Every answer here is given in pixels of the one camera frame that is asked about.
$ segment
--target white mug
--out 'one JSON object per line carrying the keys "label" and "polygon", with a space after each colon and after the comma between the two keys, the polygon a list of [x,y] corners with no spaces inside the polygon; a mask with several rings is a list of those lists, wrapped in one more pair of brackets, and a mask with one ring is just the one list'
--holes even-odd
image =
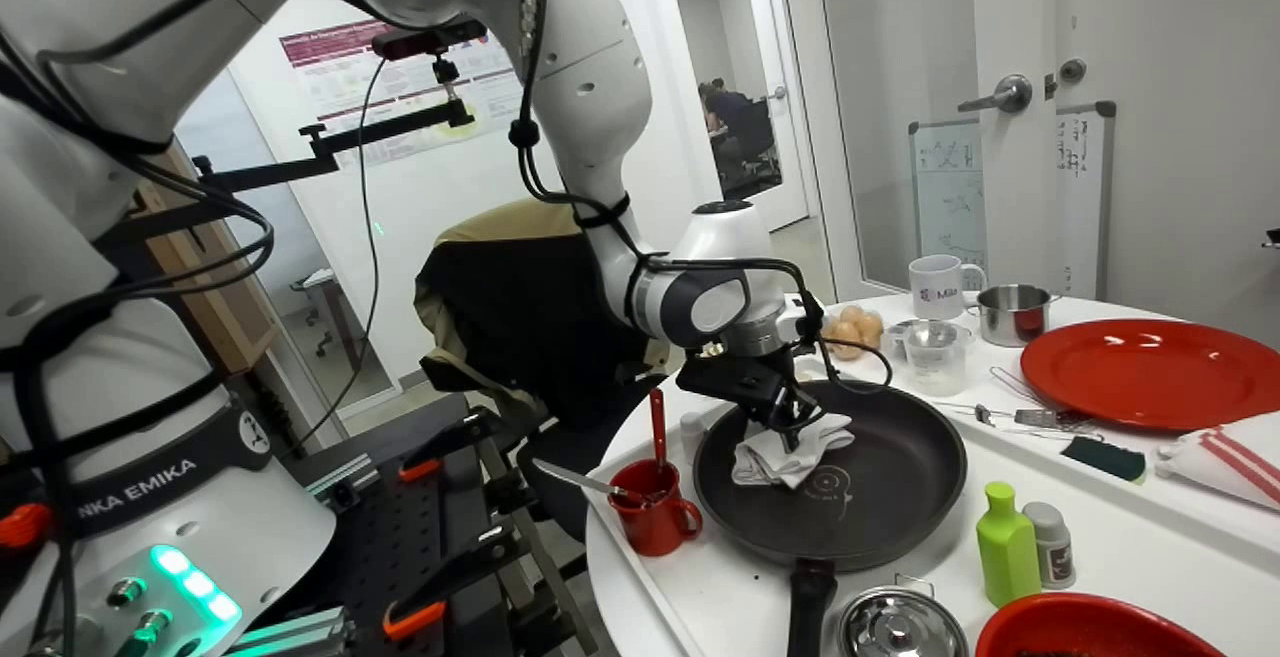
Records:
{"label": "white mug", "polygon": [[925,255],[913,260],[906,269],[911,273],[911,301],[915,316],[922,320],[951,320],[964,312],[961,277],[964,270],[978,273],[982,289],[987,288],[987,273],[978,265],[963,264],[952,255]]}

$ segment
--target green led light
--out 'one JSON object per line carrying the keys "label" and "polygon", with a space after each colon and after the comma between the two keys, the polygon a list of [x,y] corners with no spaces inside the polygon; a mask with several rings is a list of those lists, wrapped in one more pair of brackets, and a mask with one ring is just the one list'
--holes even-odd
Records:
{"label": "green led light", "polygon": [[209,611],[214,613],[215,617],[223,621],[230,621],[239,617],[239,606],[223,593],[218,593],[216,597],[207,602]]}
{"label": "green led light", "polygon": [[151,548],[151,558],[170,575],[180,575],[191,569],[191,560],[173,547],[165,544]]}
{"label": "green led light", "polygon": [[214,581],[201,571],[192,571],[187,575],[187,579],[182,580],[182,587],[186,588],[192,597],[207,597],[218,589],[215,588]]}

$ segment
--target napkin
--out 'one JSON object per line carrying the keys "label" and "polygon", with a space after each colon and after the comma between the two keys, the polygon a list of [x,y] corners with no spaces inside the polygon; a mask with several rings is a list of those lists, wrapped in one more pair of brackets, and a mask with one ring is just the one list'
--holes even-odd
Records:
{"label": "napkin", "polygon": [[1155,466],[1280,511],[1280,411],[1184,434],[1156,450]]}
{"label": "napkin", "polygon": [[845,429],[851,420],[845,415],[824,415],[800,430],[800,446],[787,453],[782,437],[755,423],[749,423],[748,437],[733,450],[733,484],[742,487],[785,484],[795,489],[827,450],[840,450],[854,442]]}

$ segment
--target frying pan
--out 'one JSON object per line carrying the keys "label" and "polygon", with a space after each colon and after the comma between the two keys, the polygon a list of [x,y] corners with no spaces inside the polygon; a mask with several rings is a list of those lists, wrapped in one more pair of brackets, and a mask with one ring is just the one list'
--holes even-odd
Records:
{"label": "frying pan", "polygon": [[865,570],[910,552],[938,528],[968,474],[964,443],[937,410],[886,387],[854,394],[828,382],[805,392],[849,415],[854,443],[827,452],[795,491],[733,484],[733,448],[746,415],[723,416],[694,460],[703,514],[736,542],[792,564],[787,657],[817,657],[836,590],[833,572]]}

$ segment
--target brown egg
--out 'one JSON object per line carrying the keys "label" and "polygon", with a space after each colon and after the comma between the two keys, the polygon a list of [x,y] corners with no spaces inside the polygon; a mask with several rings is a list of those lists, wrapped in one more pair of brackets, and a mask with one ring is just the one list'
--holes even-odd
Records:
{"label": "brown egg", "polygon": [[[829,337],[846,342],[863,342],[863,334],[858,332],[858,328],[852,323],[845,321],[832,325]],[[859,347],[847,345],[829,345],[828,348],[837,360],[856,360],[863,353]]]}
{"label": "brown egg", "polygon": [[859,319],[854,320],[854,324],[858,327],[858,332],[868,339],[884,333],[884,324],[876,312],[863,312]]}
{"label": "brown egg", "polygon": [[863,316],[863,309],[858,305],[850,305],[845,310],[840,311],[840,320],[842,323],[858,323],[858,319]]}

